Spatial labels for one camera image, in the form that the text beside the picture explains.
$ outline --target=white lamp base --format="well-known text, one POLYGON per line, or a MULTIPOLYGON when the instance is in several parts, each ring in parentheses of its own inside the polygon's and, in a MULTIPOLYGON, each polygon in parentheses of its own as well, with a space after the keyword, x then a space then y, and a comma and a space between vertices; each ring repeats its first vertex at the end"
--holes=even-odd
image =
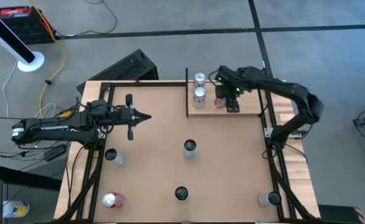
POLYGON ((34 60, 31 63, 25 64, 18 61, 18 68, 22 72, 33 72, 36 71, 44 64, 44 55, 40 52, 32 52, 34 54, 34 60))

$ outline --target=red soda can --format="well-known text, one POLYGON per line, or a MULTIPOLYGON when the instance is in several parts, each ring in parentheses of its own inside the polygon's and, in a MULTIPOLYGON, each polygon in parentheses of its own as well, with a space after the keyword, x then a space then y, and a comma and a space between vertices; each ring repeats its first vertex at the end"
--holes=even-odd
POLYGON ((108 192, 102 198, 106 208, 119 208, 124 204, 124 196, 120 193, 108 192))

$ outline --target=can lid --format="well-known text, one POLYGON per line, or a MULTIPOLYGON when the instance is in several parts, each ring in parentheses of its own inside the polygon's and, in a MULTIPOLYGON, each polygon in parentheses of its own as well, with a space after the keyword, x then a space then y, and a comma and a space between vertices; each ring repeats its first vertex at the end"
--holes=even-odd
POLYGON ((106 160, 112 161, 118 156, 118 152, 115 149, 108 149, 105 152, 106 160))
POLYGON ((116 196, 112 192, 106 193, 102 198, 105 207, 112 207, 116 203, 116 196))
POLYGON ((186 150, 193 151, 196 149, 196 142, 192 139, 188 139, 185 141, 183 146, 185 147, 186 150))
POLYGON ((188 198, 188 189, 186 187, 177 187, 175 196, 178 200, 186 200, 188 198))
POLYGON ((198 87, 195 89, 196 96, 204 96, 206 95, 206 90, 203 87, 198 87))
POLYGON ((276 192, 269 192, 268 200, 269 200, 269 203, 271 203, 273 205, 280 205, 282 198, 276 192))
POLYGON ((204 81, 204 80, 206 80, 206 75, 201 72, 198 72, 195 75, 195 80, 197 80, 199 82, 204 81))

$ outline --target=metal bracket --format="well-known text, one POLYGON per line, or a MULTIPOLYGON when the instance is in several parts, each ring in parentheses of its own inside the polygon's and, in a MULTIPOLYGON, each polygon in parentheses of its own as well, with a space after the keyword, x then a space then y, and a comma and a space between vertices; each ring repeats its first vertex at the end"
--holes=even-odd
MULTIPOLYGON (((272 131, 274 129, 273 128, 264 128, 264 136, 265 138, 270 138, 270 135, 272 134, 272 131)), ((289 135, 289 139, 301 139, 302 138, 302 134, 299 133, 299 132, 296 132, 296 133, 292 133, 289 135)))

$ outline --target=yellow cable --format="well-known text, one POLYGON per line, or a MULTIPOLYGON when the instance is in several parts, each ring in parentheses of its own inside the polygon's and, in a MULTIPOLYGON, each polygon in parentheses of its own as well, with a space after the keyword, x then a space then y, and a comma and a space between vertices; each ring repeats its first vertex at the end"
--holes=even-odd
MULTIPOLYGON (((57 39, 55 39, 55 37, 54 37, 54 35, 52 33, 52 29, 51 29, 50 25, 48 24, 47 20, 45 19, 45 17, 43 16, 43 14, 41 14, 41 12, 36 8, 36 6, 32 2, 32 0, 28 0, 28 1, 32 5, 32 7, 37 11, 37 13, 39 13, 41 19, 44 21, 45 25, 47 26, 48 32, 51 35, 52 40, 55 41, 59 45, 59 47, 61 48, 61 50, 62 50, 62 57, 63 57, 62 58, 62 64, 59 67, 59 69, 49 78, 49 80, 51 81, 52 79, 54 79, 60 73, 60 71, 62 70, 63 66, 65 66, 66 50, 63 47, 63 45, 57 39)), ((40 108, 40 116, 41 116, 41 118, 43 118, 42 101, 43 101, 44 92, 45 92, 45 89, 47 89, 47 86, 48 86, 48 84, 45 84, 44 85, 43 90, 41 91, 41 95, 40 95, 39 108, 40 108)))

